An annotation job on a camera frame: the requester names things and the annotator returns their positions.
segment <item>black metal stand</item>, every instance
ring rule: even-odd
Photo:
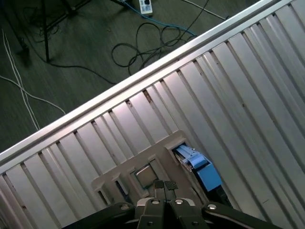
[[[47,18],[46,18],[46,6],[45,6],[45,0],[41,0],[41,10],[42,10],[42,16],[43,16],[43,33],[44,33],[44,45],[45,45],[45,52],[46,52],[46,61],[50,61],[50,54],[49,54],[49,41],[48,41],[48,31],[50,31],[54,26],[58,25],[60,22],[62,22],[65,18],[69,16],[76,15],[76,11],[89,3],[91,0],[86,0],[84,2],[81,2],[80,4],[76,5],[75,7],[71,7],[70,4],[67,2],[67,0],[61,0],[63,6],[66,8],[66,13],[61,15],[59,18],[52,21],[50,24],[47,24]],[[114,3],[117,3],[121,6],[126,7],[124,3],[122,3],[119,0],[110,0]]]
[[[10,42],[10,47],[14,53],[19,54],[22,53],[23,50],[28,49],[28,46],[23,42],[23,39],[18,37],[4,7],[2,8],[1,5],[0,5],[0,28],[3,29],[8,41]]]

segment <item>wooden floor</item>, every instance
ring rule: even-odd
[[[50,11],[58,7],[60,1],[46,0]],[[203,5],[204,0],[192,0]],[[39,0],[15,0],[17,13],[23,20],[23,8],[39,7]],[[164,23],[188,27],[200,9],[181,0],[152,0],[153,18]],[[236,13],[254,4],[256,0],[210,0],[207,9],[223,17]],[[24,37],[18,21],[12,16],[13,25]],[[64,20],[59,31],[51,36],[51,62],[61,65],[81,65],[98,72],[112,82],[120,82],[129,77],[126,68],[118,67],[111,59],[112,48],[121,42],[135,45],[136,31],[146,19],[131,10],[114,4],[110,0],[92,0],[82,7],[76,16]],[[222,20],[203,12],[191,31],[202,34],[221,23]],[[166,32],[171,39],[177,31]],[[37,52],[44,57],[43,43],[33,43]],[[145,51],[159,46],[159,35],[152,27],[145,27],[139,33],[139,49]],[[118,61],[126,64],[134,51],[121,48],[115,53]],[[42,62],[33,49],[25,56],[14,55],[23,85],[31,94],[49,100],[70,112],[88,100],[109,89],[112,85],[89,71],[77,68],[57,68]],[[132,67],[135,73],[140,63]],[[0,38],[0,75],[16,81],[9,59],[5,53],[2,36]],[[30,104],[40,127],[44,127],[62,116],[54,107],[31,99]],[[0,79],[0,152],[33,134],[36,129],[31,122],[18,87]]]

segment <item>metal plate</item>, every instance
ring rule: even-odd
[[[237,209],[303,229],[304,12],[304,0],[258,2],[0,154],[11,227],[106,207],[92,181],[180,130]]]

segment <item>screw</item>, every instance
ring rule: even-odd
[[[177,200],[175,200],[175,203],[176,203],[176,204],[182,204],[182,203],[183,203],[183,200],[177,199]]]
[[[121,206],[121,209],[122,209],[122,210],[127,210],[127,209],[129,209],[129,206],[128,206],[127,204],[123,204],[123,205]]]
[[[216,208],[217,208],[217,206],[215,204],[208,205],[208,209],[210,209],[210,210],[215,210]]]

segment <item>tripod leg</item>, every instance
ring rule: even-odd
[[[71,8],[70,4],[68,3],[67,0],[61,0],[62,4],[64,7],[67,9],[68,14],[72,13],[73,9]]]
[[[44,46],[45,46],[45,50],[46,50],[46,61],[50,62],[46,5],[45,5],[44,0],[41,0],[41,10],[42,10],[42,17],[43,17],[43,35],[44,35]]]

